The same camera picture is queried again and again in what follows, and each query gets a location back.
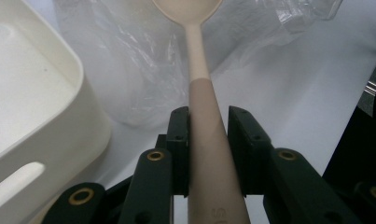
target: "white table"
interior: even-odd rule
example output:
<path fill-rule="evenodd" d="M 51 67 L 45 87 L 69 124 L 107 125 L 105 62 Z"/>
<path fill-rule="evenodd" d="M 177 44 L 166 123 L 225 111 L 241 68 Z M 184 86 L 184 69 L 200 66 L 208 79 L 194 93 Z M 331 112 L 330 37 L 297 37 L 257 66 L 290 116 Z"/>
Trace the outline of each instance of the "white table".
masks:
<path fill-rule="evenodd" d="M 29 2 L 58 28 L 51 1 Z M 344 1 L 333 21 L 315 23 L 286 46 L 258 49 L 249 60 L 253 63 L 232 74 L 216 74 L 224 120 L 229 105 L 250 111 L 275 147 L 297 150 L 322 174 L 376 65 L 376 1 Z M 112 123 L 107 151 L 75 183 L 95 181 L 109 188 L 132 175 L 139 154 L 153 148 L 167 127 L 166 122 L 150 130 Z M 268 223 L 262 197 L 246 202 L 252 223 Z M 186 216 L 186 200 L 176 197 L 175 223 L 186 223 Z"/>

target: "clear plastic bag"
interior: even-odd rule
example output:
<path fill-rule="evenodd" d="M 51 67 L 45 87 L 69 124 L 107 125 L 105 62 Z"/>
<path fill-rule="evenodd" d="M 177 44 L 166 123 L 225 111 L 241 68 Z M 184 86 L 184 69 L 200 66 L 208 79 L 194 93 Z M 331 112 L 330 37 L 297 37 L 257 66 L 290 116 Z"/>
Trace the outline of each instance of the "clear plastic bag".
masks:
<path fill-rule="evenodd" d="M 255 48 L 289 43 L 314 21 L 333 18 L 340 3 L 224 0 L 202 27 L 210 71 L 231 69 L 220 65 L 232 54 L 243 57 Z M 184 31 L 150 0 L 58 0 L 54 5 L 63 37 L 113 119 L 156 127 L 187 104 Z"/>

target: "black object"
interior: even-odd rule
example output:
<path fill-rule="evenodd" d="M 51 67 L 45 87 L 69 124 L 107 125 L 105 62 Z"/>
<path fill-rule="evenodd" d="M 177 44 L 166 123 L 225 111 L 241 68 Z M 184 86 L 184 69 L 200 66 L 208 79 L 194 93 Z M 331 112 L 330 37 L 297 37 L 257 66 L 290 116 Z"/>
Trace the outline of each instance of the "black object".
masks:
<path fill-rule="evenodd" d="M 323 178 L 365 223 L 376 223 L 376 120 L 358 107 Z"/>
<path fill-rule="evenodd" d="M 242 193 L 264 194 L 271 223 L 361 223 L 302 155 L 274 149 L 249 112 L 230 107 L 229 141 Z M 141 155 L 132 177 L 109 190 L 91 186 L 98 187 L 85 183 L 63 193 L 43 223 L 173 223 L 173 195 L 188 195 L 188 108 L 173 112 L 167 134 Z M 95 196 L 77 193 L 82 189 Z M 74 194 L 84 203 L 71 204 Z"/>

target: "white plastic basket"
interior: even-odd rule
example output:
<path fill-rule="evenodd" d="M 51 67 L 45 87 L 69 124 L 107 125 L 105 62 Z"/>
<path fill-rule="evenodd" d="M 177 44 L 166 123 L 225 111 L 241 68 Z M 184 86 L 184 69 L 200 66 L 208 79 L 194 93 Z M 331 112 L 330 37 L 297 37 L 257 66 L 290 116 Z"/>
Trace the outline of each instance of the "white plastic basket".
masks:
<path fill-rule="evenodd" d="M 110 133 L 75 53 L 21 0 L 0 1 L 0 223 L 32 214 Z"/>

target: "spoon bowl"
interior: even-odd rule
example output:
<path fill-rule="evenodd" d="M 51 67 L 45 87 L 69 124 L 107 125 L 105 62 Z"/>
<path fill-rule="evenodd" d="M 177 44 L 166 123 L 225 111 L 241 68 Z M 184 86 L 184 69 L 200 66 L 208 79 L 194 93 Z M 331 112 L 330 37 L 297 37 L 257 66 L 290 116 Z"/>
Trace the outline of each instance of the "spoon bowl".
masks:
<path fill-rule="evenodd" d="M 168 19 L 187 26 L 205 22 L 222 0 L 153 0 L 153 3 Z"/>

